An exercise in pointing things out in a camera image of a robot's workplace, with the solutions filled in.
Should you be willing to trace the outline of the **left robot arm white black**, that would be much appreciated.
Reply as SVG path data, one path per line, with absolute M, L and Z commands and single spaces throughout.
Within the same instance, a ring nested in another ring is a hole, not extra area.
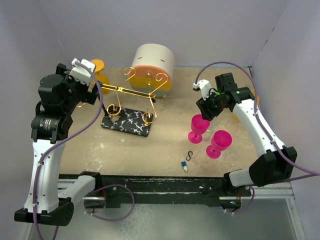
M 40 80 L 40 101 L 31 122 L 33 168 L 29 194 L 24 207 L 14 213 L 16 222 L 67 226 L 75 206 L 88 193 L 98 196 L 103 191 L 98 172 L 84 171 L 74 183 L 58 191 L 59 171 L 72 113 L 80 102 L 93 105 L 98 88 L 89 91 L 94 63 L 82 59 L 72 61 L 72 69 L 58 64 L 54 74 Z

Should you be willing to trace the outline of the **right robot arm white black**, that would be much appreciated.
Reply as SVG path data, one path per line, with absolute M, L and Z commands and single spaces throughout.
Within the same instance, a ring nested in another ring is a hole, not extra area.
M 259 108 L 255 96 L 248 87 L 238 87 L 231 73 L 215 77 L 217 93 L 208 80 L 193 84 L 193 90 L 201 93 L 196 102 L 204 120 L 212 121 L 224 109 L 229 109 L 247 130 L 257 153 L 257 160 L 248 168 L 228 172 L 223 176 L 222 190 L 228 196 L 235 195 L 240 187 L 262 187 L 288 180 L 297 159 L 294 147 L 287 147 L 272 131 Z

